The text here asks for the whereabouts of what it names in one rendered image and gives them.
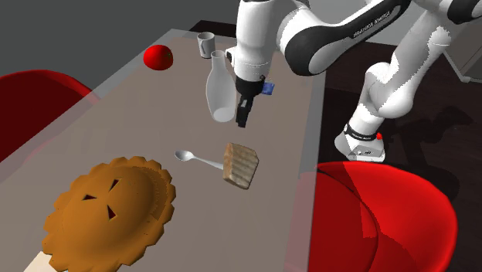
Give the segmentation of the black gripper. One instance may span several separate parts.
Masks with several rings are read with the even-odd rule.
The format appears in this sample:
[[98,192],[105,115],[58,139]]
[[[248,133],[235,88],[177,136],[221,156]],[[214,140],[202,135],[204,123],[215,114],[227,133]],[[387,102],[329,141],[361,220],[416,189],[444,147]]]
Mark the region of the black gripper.
[[252,99],[263,91],[265,77],[261,76],[259,81],[248,81],[240,77],[236,78],[236,90],[241,94],[241,98],[236,109],[236,123],[240,128],[246,126],[249,113],[252,108]]

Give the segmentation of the white vase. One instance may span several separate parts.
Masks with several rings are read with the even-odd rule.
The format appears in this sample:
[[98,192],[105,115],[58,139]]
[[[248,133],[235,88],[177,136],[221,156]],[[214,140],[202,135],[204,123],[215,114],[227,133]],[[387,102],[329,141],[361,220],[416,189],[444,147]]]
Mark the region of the white vase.
[[236,114],[235,82],[226,68],[225,52],[211,53],[212,69],[208,75],[205,94],[212,118],[217,122],[231,121]]

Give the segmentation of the bread slice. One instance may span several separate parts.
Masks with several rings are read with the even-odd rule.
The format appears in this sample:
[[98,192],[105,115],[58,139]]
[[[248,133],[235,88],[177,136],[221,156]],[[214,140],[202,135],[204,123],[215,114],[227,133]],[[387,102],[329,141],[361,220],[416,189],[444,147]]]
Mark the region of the bread slice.
[[241,189],[248,189],[259,161],[253,149],[228,143],[223,155],[222,178]]

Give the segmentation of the silver spoon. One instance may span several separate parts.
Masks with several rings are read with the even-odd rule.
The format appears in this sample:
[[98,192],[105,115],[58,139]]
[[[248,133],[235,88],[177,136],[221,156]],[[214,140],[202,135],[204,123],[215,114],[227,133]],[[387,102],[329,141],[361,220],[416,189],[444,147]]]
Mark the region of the silver spoon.
[[215,168],[218,168],[220,170],[223,170],[223,164],[218,163],[218,162],[214,162],[214,161],[210,161],[210,160],[206,160],[204,158],[197,157],[190,151],[186,151],[186,150],[175,151],[175,157],[181,162],[187,162],[187,161],[190,161],[192,159],[195,159],[195,160],[204,162],[208,165],[211,165]]

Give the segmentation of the white mug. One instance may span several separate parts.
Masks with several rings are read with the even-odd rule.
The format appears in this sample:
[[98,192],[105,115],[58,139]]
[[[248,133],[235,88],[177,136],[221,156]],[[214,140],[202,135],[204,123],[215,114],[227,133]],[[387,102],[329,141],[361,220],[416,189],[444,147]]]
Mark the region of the white mug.
[[210,59],[212,52],[216,50],[215,34],[212,32],[200,32],[197,35],[199,53],[204,59]]

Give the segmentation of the grey glass-edged table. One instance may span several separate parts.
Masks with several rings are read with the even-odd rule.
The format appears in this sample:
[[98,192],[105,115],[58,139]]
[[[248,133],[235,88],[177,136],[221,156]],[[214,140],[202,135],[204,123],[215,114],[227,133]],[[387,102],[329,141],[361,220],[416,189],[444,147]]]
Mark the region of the grey glass-edged table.
[[[119,272],[307,272],[324,75],[294,75],[273,57],[271,95],[259,95],[246,126],[212,119],[205,97],[211,63],[193,32],[161,37],[173,66],[157,72],[134,58],[32,139],[27,162],[0,163],[0,272],[23,272],[42,248],[53,203],[79,175],[135,155],[166,168],[175,211],[159,242]],[[253,149],[259,164],[248,189],[202,161],[223,164],[228,143]]]

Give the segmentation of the red tomato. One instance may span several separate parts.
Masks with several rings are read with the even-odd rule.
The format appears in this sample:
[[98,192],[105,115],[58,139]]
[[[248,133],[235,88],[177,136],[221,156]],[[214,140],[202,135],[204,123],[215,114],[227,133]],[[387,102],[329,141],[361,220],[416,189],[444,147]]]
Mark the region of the red tomato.
[[143,55],[144,65],[152,70],[166,70],[174,62],[172,51],[164,45],[153,45]]

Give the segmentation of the brown pie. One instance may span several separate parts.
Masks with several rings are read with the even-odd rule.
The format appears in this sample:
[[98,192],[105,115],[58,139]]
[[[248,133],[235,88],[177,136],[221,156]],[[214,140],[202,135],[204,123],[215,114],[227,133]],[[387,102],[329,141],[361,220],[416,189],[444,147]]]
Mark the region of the brown pie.
[[170,173],[155,160],[101,163],[56,199],[42,251],[56,272],[117,272],[159,241],[175,197]]

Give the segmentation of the red chair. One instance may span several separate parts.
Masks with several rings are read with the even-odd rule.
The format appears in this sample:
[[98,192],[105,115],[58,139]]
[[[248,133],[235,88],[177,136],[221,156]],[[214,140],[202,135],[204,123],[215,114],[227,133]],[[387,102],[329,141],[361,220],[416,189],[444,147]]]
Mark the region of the red chair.
[[79,80],[52,70],[0,76],[0,162],[90,93]]
[[457,241],[449,199],[388,165],[317,166],[308,272],[445,272]]

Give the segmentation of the cream flat board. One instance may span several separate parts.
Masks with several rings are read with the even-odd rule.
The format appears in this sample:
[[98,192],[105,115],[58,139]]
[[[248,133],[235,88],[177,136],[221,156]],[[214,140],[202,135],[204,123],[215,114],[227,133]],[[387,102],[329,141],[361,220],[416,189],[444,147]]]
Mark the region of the cream flat board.
[[49,264],[51,257],[51,255],[42,251],[38,252],[23,272],[58,272]]

